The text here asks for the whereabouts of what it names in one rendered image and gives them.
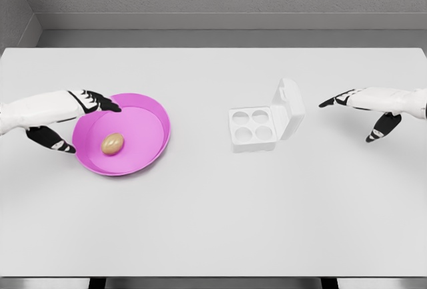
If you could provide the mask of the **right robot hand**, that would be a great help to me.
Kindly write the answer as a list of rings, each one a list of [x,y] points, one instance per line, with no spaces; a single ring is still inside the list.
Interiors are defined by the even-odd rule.
[[[327,99],[319,107],[338,104],[354,109],[381,112],[382,116],[366,137],[366,142],[370,143],[387,136],[402,121],[403,113],[420,119],[417,117],[414,92],[384,87],[351,89]]]

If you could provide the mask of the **brown egg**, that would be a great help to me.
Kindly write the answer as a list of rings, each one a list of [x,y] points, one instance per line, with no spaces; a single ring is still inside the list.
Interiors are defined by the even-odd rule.
[[[120,133],[107,135],[101,143],[101,151],[107,156],[112,156],[121,151],[124,145],[124,137]]]

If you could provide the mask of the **pink round plate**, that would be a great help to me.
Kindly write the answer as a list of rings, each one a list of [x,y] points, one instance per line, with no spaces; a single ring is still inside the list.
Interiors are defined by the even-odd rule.
[[[121,111],[96,111],[79,118],[72,143],[78,161],[88,170],[104,176],[132,174],[161,155],[171,135],[171,123],[165,108],[149,96],[120,93],[111,99]],[[121,134],[124,143],[117,154],[108,156],[101,143],[112,133]]]

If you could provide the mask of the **white egg box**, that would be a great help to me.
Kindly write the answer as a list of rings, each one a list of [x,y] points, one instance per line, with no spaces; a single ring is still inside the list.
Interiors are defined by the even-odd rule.
[[[306,114],[297,83],[282,78],[271,104],[230,109],[228,113],[234,153],[271,151],[291,138]]]

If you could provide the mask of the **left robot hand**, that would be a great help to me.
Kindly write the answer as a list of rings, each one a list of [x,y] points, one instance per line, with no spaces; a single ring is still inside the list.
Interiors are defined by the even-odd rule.
[[[49,125],[77,119],[96,111],[121,112],[118,104],[104,95],[85,89],[60,90],[34,95],[18,102],[19,126],[35,143],[59,152],[75,154],[67,143]]]

